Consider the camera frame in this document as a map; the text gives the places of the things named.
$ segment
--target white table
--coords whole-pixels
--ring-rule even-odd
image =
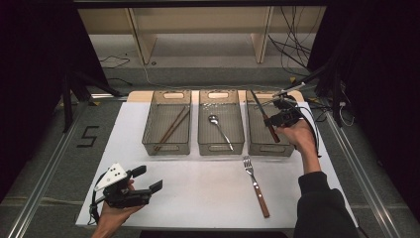
[[[188,156],[148,156],[142,138],[150,104],[123,103],[76,225],[87,226],[93,186],[100,175],[118,162],[125,170],[147,166],[148,171],[135,178],[136,189],[147,188],[163,179],[163,189],[153,195],[149,205],[124,223],[126,227],[160,230],[275,230],[294,227],[297,201],[301,195],[297,180],[303,175],[300,154],[295,151],[290,158],[252,157],[256,178],[270,213],[269,218],[264,218],[242,162],[243,156],[248,154],[247,138],[241,156],[200,156],[197,144],[198,92],[193,91],[192,97],[191,153]],[[305,102],[299,105],[309,108]],[[241,100],[241,110],[246,128],[244,100]],[[322,138],[319,142],[320,163],[328,176],[328,183],[331,188],[343,192]],[[347,200],[346,205],[357,224]]]

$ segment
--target knife handle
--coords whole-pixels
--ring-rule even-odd
[[[263,217],[269,217],[268,208],[266,207],[265,200],[263,199],[262,191],[258,183],[254,183],[254,189],[256,190],[257,198],[259,199],[260,207],[262,208]]]
[[[263,117],[263,120],[264,121],[267,120],[267,119],[269,119],[267,115],[263,115],[262,117]],[[280,142],[280,139],[278,138],[277,134],[275,134],[274,128],[271,125],[269,125],[268,126],[268,130],[271,133],[271,136],[274,139],[274,141],[276,143],[279,143]]]

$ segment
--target knife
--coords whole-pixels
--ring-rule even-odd
[[[269,124],[269,118],[268,118],[268,116],[265,114],[265,112],[263,111],[263,107],[262,107],[262,105],[260,104],[259,99],[257,98],[256,94],[255,94],[255,93],[254,93],[251,89],[250,89],[250,92],[251,92],[251,94],[253,95],[254,101],[257,103],[257,106],[259,107],[260,112],[262,113],[262,118],[263,118],[263,121],[264,121],[264,123],[265,123],[266,127],[268,127],[268,130],[269,130],[269,132],[271,133],[272,138],[274,139],[274,141],[275,141],[276,143],[279,143],[279,142],[280,142],[280,139],[278,138],[277,134],[275,134],[275,131],[274,131],[274,128],[272,127],[272,125],[271,125],[271,124]]]

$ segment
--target chopstick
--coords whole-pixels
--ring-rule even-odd
[[[183,121],[183,119],[186,117],[186,115],[188,115],[189,113],[189,109],[185,112],[185,114],[181,117],[182,112],[187,108],[187,106],[184,106],[182,108],[182,110],[179,112],[179,114],[176,116],[175,120],[172,122],[172,124],[170,124],[169,128],[166,130],[166,132],[164,133],[163,137],[160,139],[160,143],[164,143],[166,142],[166,140],[172,135],[172,133],[176,130],[176,128],[179,126],[179,124],[181,124],[181,122]],[[160,150],[160,146],[156,146],[155,147],[155,151],[157,152],[158,150]]]

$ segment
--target black sleeve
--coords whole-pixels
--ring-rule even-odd
[[[359,237],[343,195],[330,189],[327,176],[314,172],[299,178],[302,197],[297,203],[294,238]]]

